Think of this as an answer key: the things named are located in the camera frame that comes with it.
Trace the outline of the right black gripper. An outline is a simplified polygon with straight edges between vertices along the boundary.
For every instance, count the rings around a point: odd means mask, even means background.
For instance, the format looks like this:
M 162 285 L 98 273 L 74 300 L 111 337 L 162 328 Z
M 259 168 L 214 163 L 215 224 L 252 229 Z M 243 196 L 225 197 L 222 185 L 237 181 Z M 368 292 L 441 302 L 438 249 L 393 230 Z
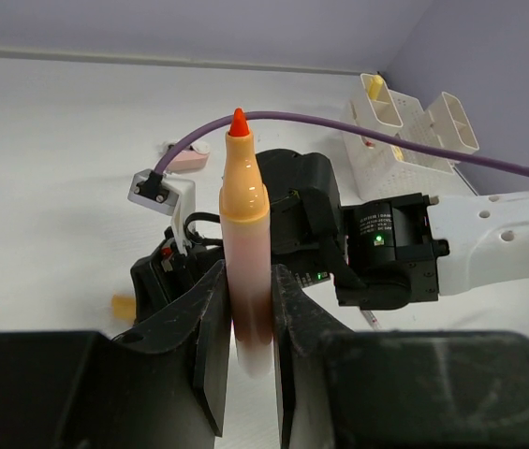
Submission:
M 150 318 L 187 293 L 202 276 L 224 258 L 220 246 L 207 248 L 190 243 L 181 253 L 169 226 L 164 239 L 148 256 L 140 258 L 130 269 L 136 306 L 135 324 Z

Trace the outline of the pink eraser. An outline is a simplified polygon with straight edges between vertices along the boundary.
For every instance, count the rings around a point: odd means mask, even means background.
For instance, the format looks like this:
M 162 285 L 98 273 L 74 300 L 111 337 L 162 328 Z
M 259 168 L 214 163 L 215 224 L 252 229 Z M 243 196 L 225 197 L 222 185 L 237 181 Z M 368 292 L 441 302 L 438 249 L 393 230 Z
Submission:
M 204 141 L 196 141 L 179 152 L 167 166 L 168 172 L 199 171 L 206 167 L 211 147 Z

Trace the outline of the orange highlighter cap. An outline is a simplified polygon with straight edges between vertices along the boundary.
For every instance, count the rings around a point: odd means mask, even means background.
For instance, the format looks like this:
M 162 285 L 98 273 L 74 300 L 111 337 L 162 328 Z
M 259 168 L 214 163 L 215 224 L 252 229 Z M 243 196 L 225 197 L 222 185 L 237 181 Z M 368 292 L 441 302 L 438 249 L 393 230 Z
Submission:
M 110 308 L 114 318 L 133 325 L 136 319 L 136 299 L 127 295 L 113 295 Z

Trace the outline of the yellow highlighter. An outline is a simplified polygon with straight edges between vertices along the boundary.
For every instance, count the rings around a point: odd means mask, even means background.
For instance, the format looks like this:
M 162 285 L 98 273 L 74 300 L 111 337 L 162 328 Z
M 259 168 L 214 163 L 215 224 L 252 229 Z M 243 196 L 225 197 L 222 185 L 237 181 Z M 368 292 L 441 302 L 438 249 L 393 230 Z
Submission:
M 372 101 L 376 101 L 383 89 L 385 81 L 379 75 L 371 77 L 370 85 L 368 88 L 368 96 Z

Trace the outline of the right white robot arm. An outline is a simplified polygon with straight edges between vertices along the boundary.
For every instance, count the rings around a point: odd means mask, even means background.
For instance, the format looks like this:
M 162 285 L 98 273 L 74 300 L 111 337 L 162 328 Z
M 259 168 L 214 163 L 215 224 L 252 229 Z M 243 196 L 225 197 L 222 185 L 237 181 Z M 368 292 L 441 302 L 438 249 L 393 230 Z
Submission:
M 129 197 L 171 216 L 162 243 L 131 269 L 138 321 L 219 261 L 245 340 L 272 328 L 272 265 L 300 287 L 333 281 L 338 302 L 363 311 L 529 278 L 529 192 L 344 206 L 326 156 L 276 149 L 228 153 L 216 214 L 193 210 L 180 179 L 151 170 L 137 174 Z

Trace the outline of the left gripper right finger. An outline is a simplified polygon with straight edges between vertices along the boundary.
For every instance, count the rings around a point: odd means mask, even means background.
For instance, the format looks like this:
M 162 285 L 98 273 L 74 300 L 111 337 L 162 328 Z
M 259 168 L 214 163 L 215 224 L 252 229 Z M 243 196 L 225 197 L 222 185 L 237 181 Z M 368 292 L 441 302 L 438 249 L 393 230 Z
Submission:
M 272 270 L 284 448 L 529 448 L 529 339 L 349 329 Z

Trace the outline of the pink highlighter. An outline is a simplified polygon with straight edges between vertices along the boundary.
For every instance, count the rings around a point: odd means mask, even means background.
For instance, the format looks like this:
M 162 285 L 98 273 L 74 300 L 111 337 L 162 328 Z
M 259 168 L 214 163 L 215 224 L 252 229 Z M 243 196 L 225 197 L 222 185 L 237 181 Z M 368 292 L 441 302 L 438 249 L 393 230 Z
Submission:
M 272 365 L 270 201 L 240 108 L 226 133 L 219 212 L 238 362 L 256 378 Z

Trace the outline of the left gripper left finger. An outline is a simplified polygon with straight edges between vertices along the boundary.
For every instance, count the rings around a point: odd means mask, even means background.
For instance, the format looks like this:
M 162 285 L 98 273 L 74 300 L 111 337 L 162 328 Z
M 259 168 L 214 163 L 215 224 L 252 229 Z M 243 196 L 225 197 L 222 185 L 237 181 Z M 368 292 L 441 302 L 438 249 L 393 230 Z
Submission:
M 211 448 L 222 434 L 230 313 L 223 263 L 147 320 L 0 333 L 0 448 Z

